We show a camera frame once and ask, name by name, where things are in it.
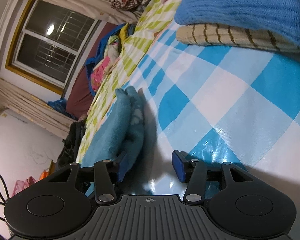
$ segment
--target round black pad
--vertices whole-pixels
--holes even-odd
[[[251,181],[234,181],[231,166],[227,166],[223,166],[223,175],[227,176],[225,188],[208,205],[215,223],[243,238],[271,238],[288,233],[296,217],[293,201],[244,170],[240,172],[246,178],[251,176]]]
[[[47,217],[57,214],[63,209],[65,203],[56,196],[45,195],[35,197],[29,201],[28,211],[39,217]]]
[[[72,182],[50,182],[49,177],[13,196],[4,208],[11,231],[26,239],[55,239],[85,224],[90,200]]]
[[[264,216],[273,209],[272,202],[262,196],[247,195],[239,198],[235,205],[243,214],[249,216]]]

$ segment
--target pink bag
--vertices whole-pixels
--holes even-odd
[[[14,185],[12,196],[14,196],[15,194],[17,194],[20,191],[24,190],[25,188],[30,187],[31,185],[33,185],[36,182],[37,181],[32,176],[29,177],[28,179],[26,179],[26,181],[17,180],[15,185]]]

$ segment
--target pink floral fabric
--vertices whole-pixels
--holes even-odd
[[[107,73],[111,71],[112,66],[119,57],[119,37],[111,36],[109,40],[114,41],[110,41],[106,48],[104,59],[95,66],[90,76],[91,87],[95,92],[98,91]]]

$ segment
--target metal screw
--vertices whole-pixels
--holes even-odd
[[[201,196],[198,194],[189,194],[186,196],[186,200],[190,202],[198,202],[201,200]]]
[[[114,196],[111,194],[103,194],[98,197],[98,199],[102,202],[109,202],[114,199]]]

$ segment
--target window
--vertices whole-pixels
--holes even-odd
[[[12,65],[63,89],[97,21],[40,0],[25,18]]]

